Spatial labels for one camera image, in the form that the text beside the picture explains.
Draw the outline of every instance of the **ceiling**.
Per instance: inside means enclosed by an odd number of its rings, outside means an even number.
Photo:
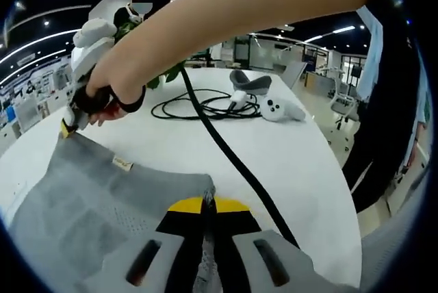
[[[78,5],[94,6],[99,1],[100,0],[10,0],[9,8],[6,12],[5,26],[8,28],[14,27],[17,23],[51,10]],[[153,10],[150,14],[158,11],[158,9],[170,2],[170,0],[144,1],[153,2]],[[2,44],[3,47],[0,48],[0,81],[2,78],[16,71],[18,68],[16,62],[29,54],[41,51],[41,54],[37,56],[40,57],[63,49],[66,49],[66,54],[70,52],[73,33],[46,39],[12,56],[8,56],[13,53],[13,51],[37,39],[80,28],[87,20],[89,10],[90,8],[79,8],[37,16],[10,30],[7,34],[7,47],[6,41],[1,37],[0,44]],[[280,34],[297,40],[306,40],[314,36],[330,33],[335,29],[354,25],[356,29],[352,31],[331,34],[319,40],[315,40],[312,43],[326,47],[327,49],[335,48],[342,53],[363,55],[367,53],[370,43],[370,33],[366,28],[360,29],[362,22],[355,12],[316,18],[291,25],[294,27],[292,31],[281,32],[280,29],[268,29],[263,32],[272,35]]]

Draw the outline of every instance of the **white table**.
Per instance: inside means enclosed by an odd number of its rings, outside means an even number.
[[[188,69],[194,88],[232,92],[230,70]],[[265,73],[246,71],[250,79]],[[143,107],[124,119],[88,126],[82,134],[126,160],[158,170],[208,173],[219,196],[247,204],[262,229],[275,228],[258,196],[211,139],[201,121],[159,120],[150,115],[161,101],[185,92],[182,77],[147,92]],[[301,102],[272,75],[270,94]],[[210,97],[198,94],[200,99]],[[169,106],[193,114],[189,101]],[[64,109],[32,127],[0,159],[0,210],[6,225],[25,195],[42,178],[60,130]],[[355,208],[333,152],[307,114],[305,123],[262,118],[221,120],[215,128],[268,191],[315,270],[336,283],[358,287],[361,237]]]

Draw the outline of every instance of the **black cable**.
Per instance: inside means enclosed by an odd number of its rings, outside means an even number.
[[[208,133],[210,133],[211,137],[215,141],[215,143],[219,146],[219,148],[222,150],[222,152],[228,157],[230,162],[234,165],[234,167],[240,172],[240,174],[247,180],[249,185],[253,188],[253,190],[256,192],[256,194],[259,196],[263,204],[265,205],[269,215],[273,219],[275,225],[279,229],[281,235],[291,244],[298,247],[298,243],[295,240],[294,235],[290,231],[289,227],[287,226],[285,219],[280,214],[280,211],[276,208],[276,205],[274,201],[271,199],[271,196],[269,196],[268,192],[266,192],[265,188],[261,185],[259,180],[254,176],[254,174],[249,171],[249,169],[245,166],[245,164],[242,163],[240,158],[237,157],[237,155],[231,150],[231,148],[227,145],[227,143],[222,139],[220,134],[216,131],[214,126],[209,121],[208,117],[204,114],[203,109],[198,102],[198,99],[196,98],[196,95],[194,93],[192,84],[190,83],[189,77],[187,75],[187,72],[184,69],[184,66],[179,65],[179,69],[183,75],[185,87],[187,88],[188,95],[190,96],[190,100],[192,101],[193,107],[196,110],[196,113],[198,113],[198,116],[202,123],[204,124],[205,128],[207,129]]]
[[[234,118],[234,119],[256,118],[261,116],[259,112],[260,106],[257,103],[257,97],[253,94],[250,94],[250,97],[251,99],[254,99],[254,102],[247,101],[244,107],[240,108],[239,110],[233,110],[230,108],[228,109],[215,108],[209,105],[213,101],[217,101],[221,99],[229,99],[231,95],[228,93],[218,90],[213,90],[213,89],[195,89],[193,91],[209,91],[209,92],[216,92],[222,94],[222,96],[220,97],[212,97],[200,102],[200,107],[202,109],[204,116],[208,117],[211,120],[223,120],[226,118]],[[187,97],[184,98],[184,96],[186,95],[188,95],[188,92],[184,92],[183,94],[180,94],[175,98],[172,98],[167,101],[163,101],[162,103],[155,105],[151,109],[152,116],[164,120],[200,120],[201,118],[199,116],[179,116],[179,115],[171,114],[168,110],[166,110],[166,107],[168,105],[176,101],[190,101],[190,98]],[[161,111],[165,114],[165,116],[157,114],[157,109],[159,107],[161,107]]]

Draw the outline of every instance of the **floor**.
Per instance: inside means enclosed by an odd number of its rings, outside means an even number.
[[[339,115],[330,109],[330,99],[328,97],[308,92],[304,87],[303,81],[295,83],[292,91],[312,115],[327,140],[331,142],[330,147],[339,165],[343,166],[353,143],[353,135],[359,128],[359,123],[352,120],[349,120],[347,123],[343,121],[341,129],[338,131],[335,129],[335,121],[339,119]],[[386,201],[380,199],[377,203],[358,214],[357,218],[361,236],[364,237],[390,218]]]

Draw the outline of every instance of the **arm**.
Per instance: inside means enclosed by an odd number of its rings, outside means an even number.
[[[87,92],[111,84],[122,102],[132,103],[141,85],[198,50],[250,31],[353,11],[365,1],[175,0],[105,55]]]

